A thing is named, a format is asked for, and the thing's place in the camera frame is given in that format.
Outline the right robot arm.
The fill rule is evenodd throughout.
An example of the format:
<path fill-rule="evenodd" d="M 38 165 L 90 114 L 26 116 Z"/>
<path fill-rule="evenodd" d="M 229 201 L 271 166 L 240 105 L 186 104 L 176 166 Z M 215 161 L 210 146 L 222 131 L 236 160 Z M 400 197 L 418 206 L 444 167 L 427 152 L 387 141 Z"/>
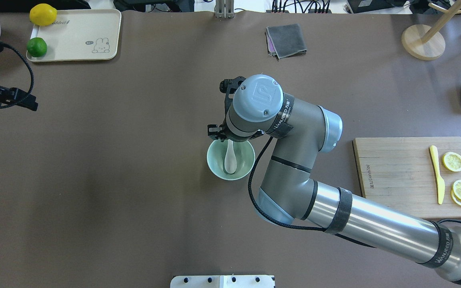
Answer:
<path fill-rule="evenodd" d="M 210 138 L 277 139 L 258 197 L 249 194 L 263 218 L 294 229 L 302 229 L 292 224 L 295 219 L 309 220 L 309 231 L 385 250 L 461 285 L 461 227 L 422 220 L 310 178 L 318 153 L 340 140 L 337 114 L 283 92 L 263 74 L 223 80 L 219 89 L 225 93 L 225 119 L 208 125 Z"/>

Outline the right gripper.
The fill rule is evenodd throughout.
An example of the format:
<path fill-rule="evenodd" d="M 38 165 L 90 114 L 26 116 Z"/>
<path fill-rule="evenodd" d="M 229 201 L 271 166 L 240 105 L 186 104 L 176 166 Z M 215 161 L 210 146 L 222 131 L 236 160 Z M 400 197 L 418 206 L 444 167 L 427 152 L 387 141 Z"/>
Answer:
<path fill-rule="evenodd" d="M 245 142 L 251 139 L 255 139 L 264 135 L 264 131 L 257 130 L 251 136 L 238 136 L 234 134 L 227 125 L 225 124 L 208 124 L 207 125 L 207 136 L 212 140 L 232 140 L 233 142 Z"/>

